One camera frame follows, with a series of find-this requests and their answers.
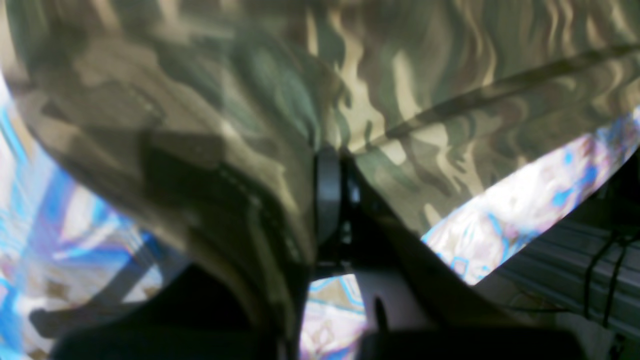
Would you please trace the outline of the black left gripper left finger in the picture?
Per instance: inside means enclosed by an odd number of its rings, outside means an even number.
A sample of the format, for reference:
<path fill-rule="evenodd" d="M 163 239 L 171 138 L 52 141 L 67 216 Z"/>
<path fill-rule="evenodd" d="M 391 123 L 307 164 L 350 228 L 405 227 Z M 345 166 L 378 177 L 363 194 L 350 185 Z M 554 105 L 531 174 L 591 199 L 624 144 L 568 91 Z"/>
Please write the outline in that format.
<path fill-rule="evenodd" d="M 316 279 L 318 191 L 340 191 L 333 146 L 286 153 L 294 163 L 258 170 L 289 175 L 270 189 L 227 159 L 222 145 L 117 148 L 128 170 L 90 151 L 54 152 L 79 183 L 185 258 L 150 300 L 122 304 L 144 275 L 130 260 L 107 287 L 75 309 L 30 313 L 55 337 L 53 360 L 254 360 L 298 357 L 309 283 Z"/>

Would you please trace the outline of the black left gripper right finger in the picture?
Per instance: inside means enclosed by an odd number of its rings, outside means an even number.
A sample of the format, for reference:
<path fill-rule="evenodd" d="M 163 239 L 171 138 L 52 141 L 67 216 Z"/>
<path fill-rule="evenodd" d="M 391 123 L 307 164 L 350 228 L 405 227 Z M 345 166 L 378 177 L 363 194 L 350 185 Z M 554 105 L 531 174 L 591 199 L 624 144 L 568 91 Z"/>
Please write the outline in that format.
<path fill-rule="evenodd" d="M 409 230 L 345 161 L 350 267 L 368 326 L 357 360 L 583 360 L 564 330 L 528 325 L 487 301 Z"/>

